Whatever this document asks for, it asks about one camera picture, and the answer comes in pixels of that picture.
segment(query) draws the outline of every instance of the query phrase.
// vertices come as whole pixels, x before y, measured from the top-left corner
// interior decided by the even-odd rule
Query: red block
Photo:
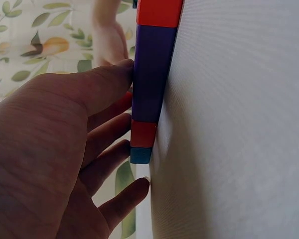
[[[178,27],[183,0],[139,0],[137,23]]]
[[[151,148],[154,145],[157,123],[132,120],[131,147]]]

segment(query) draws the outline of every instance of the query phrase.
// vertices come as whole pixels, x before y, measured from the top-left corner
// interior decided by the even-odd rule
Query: hand
[[[92,34],[96,66],[115,65],[129,57],[125,34],[116,22],[120,3],[121,0],[94,0]]]
[[[96,207],[91,197],[129,156],[133,61],[44,74],[0,103],[0,238],[108,238],[145,198],[135,181]]]

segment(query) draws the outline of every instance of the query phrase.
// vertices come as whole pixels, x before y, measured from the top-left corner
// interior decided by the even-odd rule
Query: white wall
[[[185,0],[151,163],[157,239],[299,239],[299,0]]]

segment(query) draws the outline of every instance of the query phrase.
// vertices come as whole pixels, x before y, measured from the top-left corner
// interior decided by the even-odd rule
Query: toy building block
[[[183,0],[138,0],[137,24],[178,27]]]
[[[133,119],[158,122],[177,28],[140,26],[133,83]]]
[[[131,147],[151,148],[154,145],[157,123],[132,120]]]
[[[149,164],[152,148],[133,148],[131,147],[131,163]]]
[[[183,0],[138,0],[131,163],[150,161],[182,5]]]

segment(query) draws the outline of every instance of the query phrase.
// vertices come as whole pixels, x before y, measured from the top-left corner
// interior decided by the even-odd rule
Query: blue block
[[[158,122],[177,27],[137,26],[132,118]]]
[[[149,164],[152,148],[133,148],[131,147],[131,163]]]

